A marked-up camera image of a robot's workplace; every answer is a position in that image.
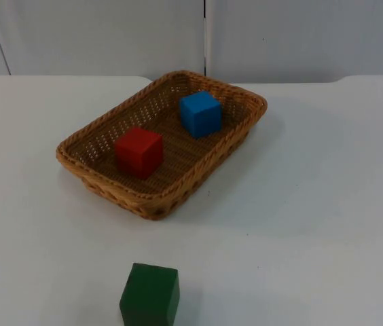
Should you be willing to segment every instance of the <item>red cube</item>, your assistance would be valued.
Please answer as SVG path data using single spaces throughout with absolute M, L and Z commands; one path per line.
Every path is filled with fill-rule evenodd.
M 131 128 L 115 142 L 117 167 L 140 179 L 147 179 L 163 162 L 162 135 Z

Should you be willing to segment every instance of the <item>cube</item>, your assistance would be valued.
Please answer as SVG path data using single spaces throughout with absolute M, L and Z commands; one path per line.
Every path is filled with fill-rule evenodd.
M 163 162 L 162 135 L 131 128 L 115 142 L 117 167 L 140 179 L 147 179 Z
M 120 301 L 125 326 L 172 326 L 178 303 L 178 270 L 132 265 Z
M 181 123 L 194 137 L 221 130 L 221 104 L 208 92 L 197 92 L 180 100 Z

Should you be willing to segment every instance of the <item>green cube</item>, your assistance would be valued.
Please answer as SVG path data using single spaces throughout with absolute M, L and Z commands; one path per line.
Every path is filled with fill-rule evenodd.
M 178 303 L 178 270 L 132 265 L 120 301 L 125 326 L 172 326 Z

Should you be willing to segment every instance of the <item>toy block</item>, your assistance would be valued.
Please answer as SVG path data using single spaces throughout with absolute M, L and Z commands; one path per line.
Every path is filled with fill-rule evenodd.
M 125 326 L 173 326 L 178 270 L 134 263 L 120 301 Z
M 221 104 L 208 92 L 197 92 L 180 100 L 181 123 L 194 137 L 221 130 Z
M 117 167 L 140 179 L 147 179 L 163 162 L 162 135 L 131 128 L 115 142 Z

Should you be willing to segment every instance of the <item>wicker basket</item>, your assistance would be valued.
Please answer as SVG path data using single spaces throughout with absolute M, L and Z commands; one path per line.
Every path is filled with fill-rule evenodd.
M 179 99 L 207 90 L 222 104 L 222 130 L 192 138 L 179 118 Z M 240 144 L 267 109 L 264 98 L 189 71 L 175 71 L 100 116 L 56 150 L 86 187 L 146 219 L 161 219 L 182 204 Z M 163 135 L 164 161 L 146 180 L 116 168 L 114 141 L 131 126 Z

